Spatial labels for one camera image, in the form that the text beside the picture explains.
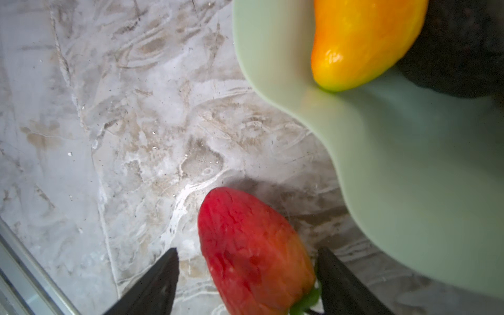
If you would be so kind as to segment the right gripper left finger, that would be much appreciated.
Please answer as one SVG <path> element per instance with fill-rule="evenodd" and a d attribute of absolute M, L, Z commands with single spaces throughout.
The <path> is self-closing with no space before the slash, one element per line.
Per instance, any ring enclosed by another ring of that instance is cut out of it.
<path fill-rule="evenodd" d="M 105 315 L 170 315 L 179 274 L 178 252 L 171 248 Z"/>

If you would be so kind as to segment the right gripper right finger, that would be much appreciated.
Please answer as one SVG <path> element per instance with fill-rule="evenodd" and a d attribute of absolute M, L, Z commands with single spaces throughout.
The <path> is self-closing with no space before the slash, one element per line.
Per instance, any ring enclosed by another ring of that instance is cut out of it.
<path fill-rule="evenodd" d="M 316 274 L 325 314 L 393 315 L 329 248 L 318 250 Z"/>

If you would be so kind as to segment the red fake strawberry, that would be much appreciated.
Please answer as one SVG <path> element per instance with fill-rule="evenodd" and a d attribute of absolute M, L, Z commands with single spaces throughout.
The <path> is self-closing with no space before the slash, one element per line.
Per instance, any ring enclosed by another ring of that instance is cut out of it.
<path fill-rule="evenodd" d="M 230 314 L 287 314 L 314 289 L 316 274 L 298 233 L 251 194 L 212 189 L 200 206 L 198 235 Z"/>

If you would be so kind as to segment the red-yellow fake mango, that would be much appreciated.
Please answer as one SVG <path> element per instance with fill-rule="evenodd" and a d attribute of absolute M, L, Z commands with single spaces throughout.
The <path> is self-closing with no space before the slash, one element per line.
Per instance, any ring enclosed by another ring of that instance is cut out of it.
<path fill-rule="evenodd" d="M 424 0 L 315 1 L 313 79 L 327 91 L 341 92 L 379 77 L 409 51 L 428 5 Z"/>

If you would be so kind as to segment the dark fake avocado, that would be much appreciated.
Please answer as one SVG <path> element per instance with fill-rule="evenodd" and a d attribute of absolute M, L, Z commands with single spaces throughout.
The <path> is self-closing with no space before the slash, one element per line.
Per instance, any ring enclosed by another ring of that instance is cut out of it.
<path fill-rule="evenodd" d="M 412 83 L 460 98 L 503 92 L 503 2 L 430 1 L 397 68 Z"/>

